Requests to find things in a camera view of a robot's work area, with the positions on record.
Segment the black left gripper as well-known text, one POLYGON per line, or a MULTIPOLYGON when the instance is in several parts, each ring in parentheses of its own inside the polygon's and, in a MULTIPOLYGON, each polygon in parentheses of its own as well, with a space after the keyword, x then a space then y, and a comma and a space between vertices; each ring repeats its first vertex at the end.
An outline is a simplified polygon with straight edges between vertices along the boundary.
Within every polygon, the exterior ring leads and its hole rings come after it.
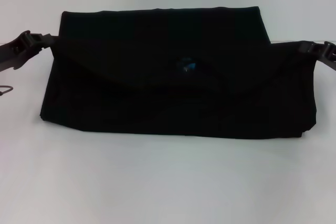
POLYGON ((1 71, 9 68, 18 69, 23 66, 27 61, 24 58, 31 50, 32 42, 38 44, 34 46, 33 54, 39 54, 42 50, 50 48, 50 45, 55 42, 55 37, 51 34, 30 34, 27 30, 13 41, 1 45, 1 71))

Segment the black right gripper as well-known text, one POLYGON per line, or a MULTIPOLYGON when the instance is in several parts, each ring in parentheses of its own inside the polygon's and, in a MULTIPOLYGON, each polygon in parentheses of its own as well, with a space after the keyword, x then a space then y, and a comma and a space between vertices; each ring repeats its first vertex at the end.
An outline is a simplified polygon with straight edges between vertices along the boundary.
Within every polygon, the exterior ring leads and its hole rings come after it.
POLYGON ((300 44, 300 52, 317 55, 318 61, 336 71, 334 43, 325 41, 323 44, 319 44, 313 41, 302 41, 300 44))

